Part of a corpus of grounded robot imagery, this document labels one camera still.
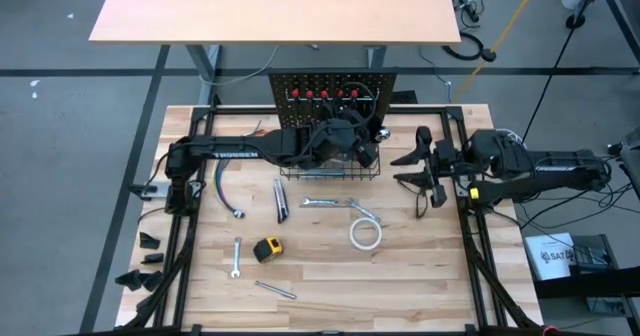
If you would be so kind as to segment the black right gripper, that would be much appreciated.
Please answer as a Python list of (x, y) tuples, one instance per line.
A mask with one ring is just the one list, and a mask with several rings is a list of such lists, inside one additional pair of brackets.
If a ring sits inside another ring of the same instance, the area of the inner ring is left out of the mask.
[(412, 185), (429, 185), (431, 190), (430, 202), (433, 208), (439, 208), (447, 201), (444, 186), (440, 184), (441, 177), (452, 177), (462, 168), (462, 154), (453, 143), (443, 139), (435, 142), (431, 152), (431, 131), (427, 126), (420, 126), (415, 134), (416, 146), (410, 153), (395, 159), (391, 165), (416, 165), (426, 159), (426, 170), (413, 173), (395, 174), (397, 181)]

